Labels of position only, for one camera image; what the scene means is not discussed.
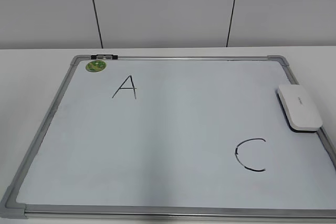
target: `gray plastic corner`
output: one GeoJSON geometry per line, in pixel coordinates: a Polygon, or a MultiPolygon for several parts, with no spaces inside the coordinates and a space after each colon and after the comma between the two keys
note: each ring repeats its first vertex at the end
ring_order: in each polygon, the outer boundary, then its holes
{"type": "Polygon", "coordinates": [[[8,186],[4,197],[0,201],[0,217],[6,219],[27,219],[25,216],[26,205],[11,200],[12,186],[8,186]]]}
{"type": "Polygon", "coordinates": [[[89,59],[91,59],[91,55],[76,55],[76,56],[72,59],[70,65],[72,65],[72,66],[77,66],[78,63],[81,62],[82,60],[89,60],[89,59]]]}
{"type": "Polygon", "coordinates": [[[289,66],[288,61],[282,55],[268,55],[267,58],[269,60],[276,60],[276,61],[278,61],[282,66],[289,66]]]}

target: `white wall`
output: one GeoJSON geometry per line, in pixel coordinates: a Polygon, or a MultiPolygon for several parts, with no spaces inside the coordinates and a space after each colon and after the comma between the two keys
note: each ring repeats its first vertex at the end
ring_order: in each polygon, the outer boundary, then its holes
{"type": "Polygon", "coordinates": [[[236,0],[230,47],[336,45],[336,0],[236,0]]]}
{"type": "Polygon", "coordinates": [[[103,45],[222,47],[233,0],[95,0],[103,45]]]}
{"type": "Polygon", "coordinates": [[[92,0],[0,0],[0,49],[99,48],[92,0]]]}
{"type": "MultiPolygon", "coordinates": [[[[105,48],[223,47],[233,0],[95,0],[105,48]]],[[[236,0],[228,46],[336,45],[336,0],[236,0]]],[[[0,0],[0,49],[99,48],[92,0],[0,0]]]]}

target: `letter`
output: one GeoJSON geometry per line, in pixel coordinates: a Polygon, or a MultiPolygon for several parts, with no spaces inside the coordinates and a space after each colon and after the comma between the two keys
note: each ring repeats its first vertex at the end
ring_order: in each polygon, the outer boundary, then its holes
{"type": "Polygon", "coordinates": [[[124,82],[120,85],[120,87],[116,90],[116,92],[114,93],[114,95],[112,96],[112,98],[114,98],[116,96],[116,94],[118,93],[119,90],[121,89],[133,89],[133,93],[134,93],[134,98],[136,99],[137,96],[135,95],[135,90],[136,90],[136,87],[134,86],[134,83],[133,83],[133,78],[132,76],[128,76],[124,82]],[[125,84],[125,82],[130,79],[131,80],[131,83],[132,83],[132,88],[123,88],[122,86],[125,84]]]}

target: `vertical seam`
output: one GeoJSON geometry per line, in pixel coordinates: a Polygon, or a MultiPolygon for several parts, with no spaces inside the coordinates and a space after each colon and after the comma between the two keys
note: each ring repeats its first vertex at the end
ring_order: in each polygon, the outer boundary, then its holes
{"type": "Polygon", "coordinates": [[[101,33],[100,33],[100,26],[99,26],[99,21],[98,21],[98,16],[97,16],[97,10],[96,10],[95,0],[92,0],[92,4],[93,4],[93,10],[95,11],[96,23],[97,23],[97,28],[98,28],[99,40],[100,40],[100,47],[104,48],[104,46],[103,46],[103,40],[101,38],[101,33]]]}
{"type": "Polygon", "coordinates": [[[230,25],[229,25],[229,31],[227,33],[227,39],[226,39],[226,47],[229,44],[229,38],[230,38],[230,32],[231,32],[231,24],[232,24],[233,12],[234,12],[234,9],[235,9],[235,4],[236,4],[236,0],[233,0],[232,11],[231,11],[231,18],[230,18],[230,25]]]}

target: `whiteboard frame edge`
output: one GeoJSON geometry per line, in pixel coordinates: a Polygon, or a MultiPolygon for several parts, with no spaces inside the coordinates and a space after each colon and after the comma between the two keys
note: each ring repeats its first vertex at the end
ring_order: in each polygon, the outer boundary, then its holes
{"type": "MultiPolygon", "coordinates": [[[[111,55],[99,55],[98,59],[111,55]]],[[[240,221],[295,221],[295,222],[335,222],[336,209],[248,209],[248,208],[194,208],[194,207],[128,207],[128,206],[59,206],[32,205],[16,202],[19,189],[28,173],[35,155],[43,141],[57,108],[68,88],[77,65],[83,60],[90,60],[91,55],[77,55],[70,63],[65,75],[32,143],[30,144],[10,186],[0,202],[0,217],[9,219],[26,219],[30,217],[45,218],[103,218],[103,219],[145,219],[145,220],[240,220],[240,221]]],[[[261,57],[137,57],[119,56],[117,60],[253,60],[277,61],[284,69],[290,83],[298,84],[288,61],[283,56],[269,55],[261,57]]],[[[322,145],[336,167],[336,149],[323,127],[317,134],[322,145]]]]}

